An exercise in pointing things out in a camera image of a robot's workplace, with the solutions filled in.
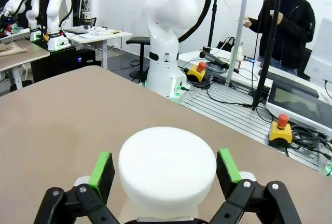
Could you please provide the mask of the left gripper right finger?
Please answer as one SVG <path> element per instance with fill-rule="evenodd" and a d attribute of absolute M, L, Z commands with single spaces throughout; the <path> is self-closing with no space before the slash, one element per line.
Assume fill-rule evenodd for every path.
<path fill-rule="evenodd" d="M 228 149 L 217 152 L 216 175 L 225 202 L 210 223 L 238 223 L 246 212 L 255 213 L 261 223 L 301 223 L 286 185 L 243 179 Z"/>

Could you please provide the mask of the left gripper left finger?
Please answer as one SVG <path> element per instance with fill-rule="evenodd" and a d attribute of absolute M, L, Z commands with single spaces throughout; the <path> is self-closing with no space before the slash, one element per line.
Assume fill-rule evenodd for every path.
<path fill-rule="evenodd" d="M 118 223 L 107 208 L 107 200 L 115 177 L 113 157 L 102 152 L 87 183 L 62 188 L 49 188 L 42 199 L 34 223 L 75 223 L 87 216 L 91 223 Z"/>

